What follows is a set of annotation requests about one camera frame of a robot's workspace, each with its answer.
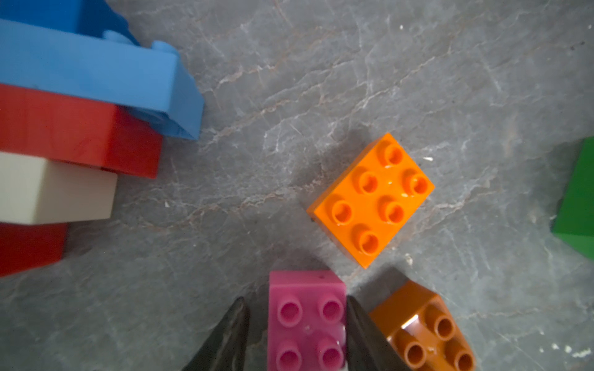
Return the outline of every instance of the green lego brick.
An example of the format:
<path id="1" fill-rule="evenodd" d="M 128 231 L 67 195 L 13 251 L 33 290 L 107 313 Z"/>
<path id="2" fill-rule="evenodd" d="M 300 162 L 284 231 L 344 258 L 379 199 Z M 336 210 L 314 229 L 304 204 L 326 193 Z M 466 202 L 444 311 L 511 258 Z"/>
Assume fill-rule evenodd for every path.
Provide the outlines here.
<path id="1" fill-rule="evenodd" d="M 553 233 L 594 259 L 594 137 L 584 140 Z"/>
<path id="2" fill-rule="evenodd" d="M 576 236 L 575 234 L 556 233 L 563 242 L 582 253 L 587 258 L 594 260 L 594 237 Z"/>

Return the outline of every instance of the white speck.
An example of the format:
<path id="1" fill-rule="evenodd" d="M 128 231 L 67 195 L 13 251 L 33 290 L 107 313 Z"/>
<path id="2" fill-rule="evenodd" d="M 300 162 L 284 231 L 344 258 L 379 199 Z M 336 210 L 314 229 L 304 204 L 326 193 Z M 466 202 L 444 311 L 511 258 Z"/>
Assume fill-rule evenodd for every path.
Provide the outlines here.
<path id="1" fill-rule="evenodd" d="M 401 329 L 405 329 L 408 325 L 410 325 L 411 323 L 415 322 L 417 319 L 419 319 L 419 315 L 412 316 L 408 321 L 405 322 L 404 325 L 400 326 L 400 328 Z"/>
<path id="2" fill-rule="evenodd" d="M 590 348 L 588 348 L 588 349 L 584 349 L 582 351 L 575 352 L 571 356 L 574 358 L 583 358 L 583 357 L 589 356 L 590 354 L 592 354 L 592 350 Z"/>
<path id="3" fill-rule="evenodd" d="M 405 259 L 406 259 L 406 263 L 409 265 L 409 267 L 412 267 L 412 256 L 410 254 L 405 254 Z"/>
<path id="4" fill-rule="evenodd" d="M 536 214 L 535 214 L 534 210 L 530 210 L 528 212 L 528 217 L 530 218 L 530 221 L 532 222 L 532 224 L 536 224 Z"/>

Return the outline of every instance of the brown lego brick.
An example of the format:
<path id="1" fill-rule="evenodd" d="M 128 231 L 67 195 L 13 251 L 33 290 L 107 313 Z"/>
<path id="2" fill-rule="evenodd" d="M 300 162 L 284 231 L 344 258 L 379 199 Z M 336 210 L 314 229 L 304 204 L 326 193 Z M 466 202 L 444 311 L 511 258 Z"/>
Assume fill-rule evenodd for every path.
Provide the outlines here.
<path id="1" fill-rule="evenodd" d="M 475 356 L 443 299 L 418 283 L 408 281 L 369 316 L 411 369 L 475 369 Z"/>

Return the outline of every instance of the lego stud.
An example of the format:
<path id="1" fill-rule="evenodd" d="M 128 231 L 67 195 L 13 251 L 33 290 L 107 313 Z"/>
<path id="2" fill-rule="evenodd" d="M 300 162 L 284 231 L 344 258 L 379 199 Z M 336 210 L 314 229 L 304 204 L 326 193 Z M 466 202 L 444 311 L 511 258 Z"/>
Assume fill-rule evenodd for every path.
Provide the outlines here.
<path id="1" fill-rule="evenodd" d="M 375 233 L 365 226 L 355 229 L 355 246 L 365 255 L 373 256 L 380 247 L 380 240 Z"/>
<path id="2" fill-rule="evenodd" d="M 176 56 L 179 56 L 179 52 L 173 46 L 167 44 L 166 42 L 155 40 L 151 45 L 151 49 L 157 50 L 159 52 L 170 53 Z"/>
<path id="3" fill-rule="evenodd" d="M 385 199 L 380 205 L 380 218 L 386 223 L 398 224 L 405 217 L 405 211 L 394 199 Z"/>
<path id="4" fill-rule="evenodd" d="M 332 220 L 339 226 L 349 224 L 353 220 L 353 208 L 342 199 L 332 205 L 330 214 Z"/>
<path id="5" fill-rule="evenodd" d="M 134 43 L 121 33 L 112 30 L 103 31 L 103 39 L 114 43 L 134 45 Z"/>
<path id="6" fill-rule="evenodd" d="M 276 369 L 278 371 L 298 371 L 302 358 L 294 340 L 283 340 L 276 348 Z"/>
<path id="7" fill-rule="evenodd" d="M 286 295 L 279 300 L 276 318 L 284 327 L 294 327 L 303 317 L 303 308 L 295 295 Z"/>
<path id="8" fill-rule="evenodd" d="M 389 144 L 386 145 L 383 150 L 380 152 L 380 162 L 384 167 L 392 167 L 398 165 L 402 162 L 402 158 L 404 155 L 402 154 L 402 149 L 398 147 L 396 144 Z"/>
<path id="9" fill-rule="evenodd" d="M 405 178 L 404 186 L 406 193 L 418 196 L 427 193 L 429 181 L 421 174 L 413 174 Z"/>
<path id="10" fill-rule="evenodd" d="M 338 371 L 345 362 L 345 355 L 336 340 L 323 338 L 316 348 L 318 364 L 323 371 Z"/>
<path id="11" fill-rule="evenodd" d="M 448 341 L 445 347 L 445 359 L 456 371 L 473 371 L 475 369 L 475 359 L 472 353 L 457 340 Z"/>
<path id="12" fill-rule="evenodd" d="M 374 172 L 363 171 L 356 179 L 359 193 L 370 195 L 377 190 L 378 180 Z"/>
<path id="13" fill-rule="evenodd" d="M 345 314 L 345 308 L 335 295 L 327 293 L 318 301 L 318 313 L 327 324 L 335 324 Z"/>
<path id="14" fill-rule="evenodd" d="M 427 359 L 427 354 L 421 343 L 403 329 L 396 334 L 396 348 L 402 359 L 412 369 L 423 366 Z"/>
<path id="15" fill-rule="evenodd" d="M 454 322 L 442 311 L 429 305 L 425 312 L 425 322 L 431 332 L 441 341 L 448 341 L 454 337 L 456 326 Z"/>

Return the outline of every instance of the orange lego brick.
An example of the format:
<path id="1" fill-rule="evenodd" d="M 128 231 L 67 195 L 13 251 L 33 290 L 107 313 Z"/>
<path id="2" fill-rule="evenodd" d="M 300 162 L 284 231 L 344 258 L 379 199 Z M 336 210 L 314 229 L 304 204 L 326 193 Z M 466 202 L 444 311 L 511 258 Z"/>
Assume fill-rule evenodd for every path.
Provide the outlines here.
<path id="1" fill-rule="evenodd" d="M 307 213 L 367 268 L 434 189 L 388 133 L 368 145 Z"/>
<path id="2" fill-rule="evenodd" d="M 441 297 L 408 281 L 369 317 L 413 370 L 473 371 L 475 356 Z"/>

